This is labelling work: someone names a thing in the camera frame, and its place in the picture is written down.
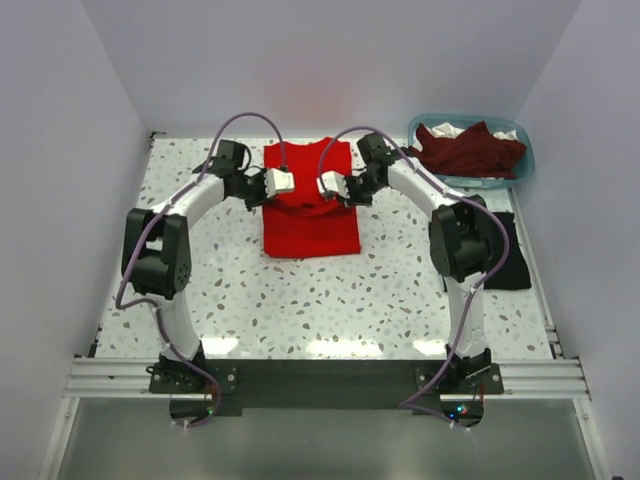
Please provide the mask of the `red t shirt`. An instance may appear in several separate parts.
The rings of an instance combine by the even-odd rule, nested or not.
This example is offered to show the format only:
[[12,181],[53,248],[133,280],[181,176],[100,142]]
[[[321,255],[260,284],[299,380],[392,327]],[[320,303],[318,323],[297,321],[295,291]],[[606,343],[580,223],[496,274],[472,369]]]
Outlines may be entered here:
[[337,200],[319,193],[317,167],[329,148],[324,167],[346,175],[351,172],[351,148],[347,142],[332,143],[329,137],[308,144],[286,142],[266,146],[264,163],[273,168],[281,154],[294,176],[295,190],[276,196],[262,208],[265,253],[274,258],[307,259],[359,254],[361,243],[357,213]]

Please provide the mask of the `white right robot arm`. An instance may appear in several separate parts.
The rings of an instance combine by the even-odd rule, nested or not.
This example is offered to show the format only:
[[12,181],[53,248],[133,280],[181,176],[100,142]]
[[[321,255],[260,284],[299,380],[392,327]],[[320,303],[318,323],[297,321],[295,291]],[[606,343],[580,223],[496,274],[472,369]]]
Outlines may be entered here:
[[383,132],[371,128],[357,147],[365,167],[338,182],[341,203],[369,206],[384,188],[404,195],[427,215],[430,259],[445,280],[451,320],[446,359],[418,392],[445,379],[452,390],[469,392],[491,366],[483,293],[508,257],[506,229],[482,197],[447,187]]

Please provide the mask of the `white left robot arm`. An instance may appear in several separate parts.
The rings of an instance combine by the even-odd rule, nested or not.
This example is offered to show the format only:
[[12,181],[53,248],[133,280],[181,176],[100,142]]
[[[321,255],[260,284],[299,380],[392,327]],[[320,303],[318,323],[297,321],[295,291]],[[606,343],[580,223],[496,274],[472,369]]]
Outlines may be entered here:
[[121,260],[122,279],[115,306],[126,310],[146,304],[160,336],[159,360],[148,368],[155,382],[180,392],[219,392],[207,370],[201,340],[190,319],[186,288],[192,275],[190,230],[227,198],[252,210],[275,198],[278,177],[292,186],[289,173],[246,166],[242,143],[222,140],[215,153],[192,171],[185,186],[151,208],[134,208],[126,216]]

